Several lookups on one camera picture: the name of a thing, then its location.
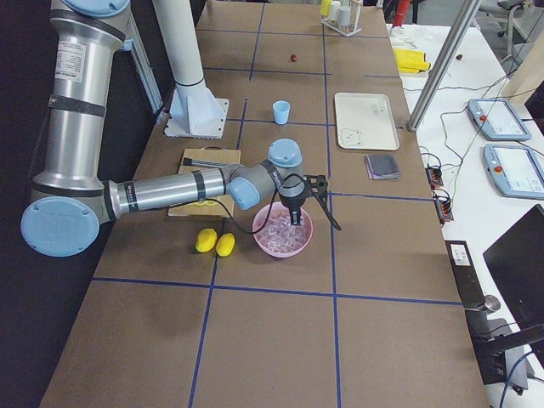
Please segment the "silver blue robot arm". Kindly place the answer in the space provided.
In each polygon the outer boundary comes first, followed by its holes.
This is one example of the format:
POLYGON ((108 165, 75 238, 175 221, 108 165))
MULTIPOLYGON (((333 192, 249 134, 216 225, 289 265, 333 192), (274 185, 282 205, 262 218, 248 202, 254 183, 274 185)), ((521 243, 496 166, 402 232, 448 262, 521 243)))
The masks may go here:
POLYGON ((50 257, 70 257, 96 240, 102 224, 136 213, 230 196, 243 210, 279 198, 292 224, 305 201, 326 207, 322 175, 303 173, 291 139, 278 139, 259 164, 193 161, 190 173, 116 183, 98 176, 111 67, 133 29, 127 1, 54 1, 50 21, 59 36, 44 169, 32 180, 20 230, 26 244, 50 257))

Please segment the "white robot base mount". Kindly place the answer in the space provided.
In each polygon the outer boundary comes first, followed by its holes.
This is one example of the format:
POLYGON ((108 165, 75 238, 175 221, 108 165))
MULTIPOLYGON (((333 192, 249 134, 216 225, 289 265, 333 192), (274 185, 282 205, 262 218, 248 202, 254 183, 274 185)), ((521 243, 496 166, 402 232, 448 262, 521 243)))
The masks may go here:
POLYGON ((176 85, 164 133, 168 137, 221 139, 230 102, 215 98, 203 83, 176 85))

